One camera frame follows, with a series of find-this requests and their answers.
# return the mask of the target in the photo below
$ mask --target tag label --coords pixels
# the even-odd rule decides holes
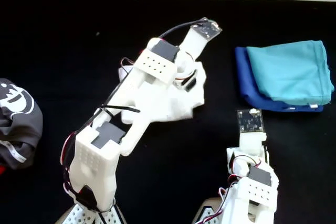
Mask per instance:
[[[10,142],[0,140],[0,144],[6,147],[9,150],[10,154],[13,156],[13,158],[18,160],[20,163],[24,163],[27,160],[24,156],[22,156],[19,152],[15,150],[14,146]]]

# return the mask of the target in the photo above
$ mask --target crumpled white cloth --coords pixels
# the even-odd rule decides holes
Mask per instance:
[[[126,71],[130,71],[133,66],[124,66]],[[160,97],[159,102],[155,104],[156,108],[153,110],[155,113],[151,114],[151,122],[169,122],[178,121],[183,119],[190,119],[193,117],[193,109],[195,107],[204,104],[204,83],[206,79],[205,70],[201,62],[195,63],[197,69],[197,82],[194,88],[189,92],[180,90],[174,85],[171,85],[166,94]],[[126,72],[122,68],[118,69],[120,81],[125,78]],[[135,97],[135,107],[141,110],[141,106],[144,103],[145,96],[148,95],[151,90],[151,85],[144,83],[139,88],[139,91]],[[121,120],[125,124],[131,124],[133,122],[136,113],[123,110],[121,113]]]

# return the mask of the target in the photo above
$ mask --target black tablecloth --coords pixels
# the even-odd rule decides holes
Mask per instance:
[[[226,152],[238,146],[236,46],[322,40],[336,83],[336,4],[257,0],[0,0],[1,77],[26,88],[44,114],[33,167],[0,175],[3,223],[54,223],[72,204],[59,154],[118,83],[121,57],[151,37],[206,16],[223,32],[200,60],[205,105],[192,120],[150,125],[117,169],[128,223],[191,223],[202,201],[227,186]],[[187,29],[167,37],[178,44]],[[335,223],[335,105],[322,113],[264,112],[280,179],[275,223]]]

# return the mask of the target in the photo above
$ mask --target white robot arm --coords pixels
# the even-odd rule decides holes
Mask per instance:
[[[67,139],[61,155],[65,190],[78,205],[63,223],[84,221],[83,218],[79,221],[77,215],[80,211],[83,211],[80,214],[86,216],[85,223],[92,223],[96,213],[97,218],[98,214],[102,218],[102,213],[115,211],[115,171],[119,156],[128,156],[133,151],[152,121],[155,114],[153,108],[157,108],[155,104],[166,94],[169,86],[175,85],[188,92],[195,85],[197,72],[190,68],[188,62],[190,59],[194,62],[207,42],[222,30],[217,23],[207,18],[182,25],[191,27],[180,46],[173,46],[162,38],[181,25],[158,38],[152,38],[133,69],[107,101],[80,130]],[[134,99],[142,85],[150,85],[150,92],[141,106],[135,108]],[[122,110],[137,114],[127,132],[110,123],[111,118]],[[74,142],[75,153],[71,160],[68,150]]]
[[[261,111],[237,112],[238,148],[228,148],[228,188],[219,189],[222,202],[214,212],[207,206],[197,224],[273,224],[277,209],[279,179],[269,165]]]

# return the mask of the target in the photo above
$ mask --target turquoise fabric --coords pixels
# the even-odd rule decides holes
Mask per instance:
[[[321,41],[247,47],[260,93],[292,105],[325,105],[334,86]]]

